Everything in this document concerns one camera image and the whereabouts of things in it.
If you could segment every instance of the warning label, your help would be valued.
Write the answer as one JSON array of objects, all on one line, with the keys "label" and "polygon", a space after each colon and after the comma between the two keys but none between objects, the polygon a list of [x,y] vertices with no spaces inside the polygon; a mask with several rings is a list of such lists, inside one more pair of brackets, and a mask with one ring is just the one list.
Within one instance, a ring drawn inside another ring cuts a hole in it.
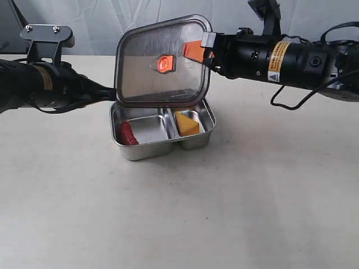
[{"label": "warning label", "polygon": [[50,77],[50,74],[43,67],[40,66],[34,66],[34,67],[41,73],[41,76],[43,77],[44,89],[52,90],[53,85],[52,85],[52,79]]},{"label": "warning label", "polygon": [[290,43],[291,42],[280,41],[274,47],[269,61],[268,81],[280,81],[280,69],[282,67],[283,59]]},{"label": "warning label", "polygon": [[274,81],[274,82],[279,82],[280,81],[280,73],[268,71],[268,80]]}]

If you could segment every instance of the cheese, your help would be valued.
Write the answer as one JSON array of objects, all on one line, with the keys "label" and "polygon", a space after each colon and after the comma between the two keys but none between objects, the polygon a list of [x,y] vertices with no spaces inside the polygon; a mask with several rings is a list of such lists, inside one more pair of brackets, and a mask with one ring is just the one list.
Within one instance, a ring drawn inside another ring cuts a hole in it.
[{"label": "cheese", "polygon": [[200,125],[180,112],[176,112],[176,120],[181,136],[192,136],[200,133]]}]

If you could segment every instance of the clear plastic lid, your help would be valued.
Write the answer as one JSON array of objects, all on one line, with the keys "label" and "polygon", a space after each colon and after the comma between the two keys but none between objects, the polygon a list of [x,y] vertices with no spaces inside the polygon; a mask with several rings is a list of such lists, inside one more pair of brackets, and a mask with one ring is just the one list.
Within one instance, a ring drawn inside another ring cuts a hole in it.
[{"label": "clear plastic lid", "polygon": [[199,15],[131,30],[119,42],[115,87],[127,106],[184,107],[197,104],[209,87],[210,69],[185,57],[186,43],[211,31]]}]

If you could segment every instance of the stainless steel lunch box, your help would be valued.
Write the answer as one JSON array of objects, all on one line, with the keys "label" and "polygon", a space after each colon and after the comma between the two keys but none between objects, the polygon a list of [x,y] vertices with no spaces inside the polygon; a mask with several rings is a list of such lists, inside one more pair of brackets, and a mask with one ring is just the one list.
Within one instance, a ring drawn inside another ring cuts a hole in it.
[{"label": "stainless steel lunch box", "polygon": [[[124,108],[119,103],[111,107],[110,119],[113,141],[120,147],[122,155],[128,160],[141,160],[168,154],[175,143],[184,150],[204,147],[210,140],[216,125],[215,116],[206,99],[181,113],[200,124],[200,133],[181,137],[175,119],[176,109]],[[119,139],[121,123],[130,122],[139,145],[125,146]]]},{"label": "stainless steel lunch box", "polygon": [[[123,156],[140,160],[172,151],[208,144],[216,122],[205,99],[210,68],[185,56],[188,42],[202,40],[211,31],[199,15],[137,28],[124,34],[118,44],[114,86],[118,101],[111,107],[112,137]],[[161,60],[174,68],[161,72]],[[200,132],[180,136],[175,112],[197,121]],[[138,145],[121,143],[121,124],[129,122]]]}]

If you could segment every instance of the sausage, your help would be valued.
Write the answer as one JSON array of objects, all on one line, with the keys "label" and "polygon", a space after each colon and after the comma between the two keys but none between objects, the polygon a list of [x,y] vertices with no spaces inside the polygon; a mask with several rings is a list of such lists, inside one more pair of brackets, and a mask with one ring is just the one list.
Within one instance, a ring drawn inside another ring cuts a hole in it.
[{"label": "sausage", "polygon": [[138,145],[139,142],[137,141],[134,133],[131,129],[131,125],[129,122],[122,122],[120,126],[120,140],[123,145],[126,146],[134,146]]}]

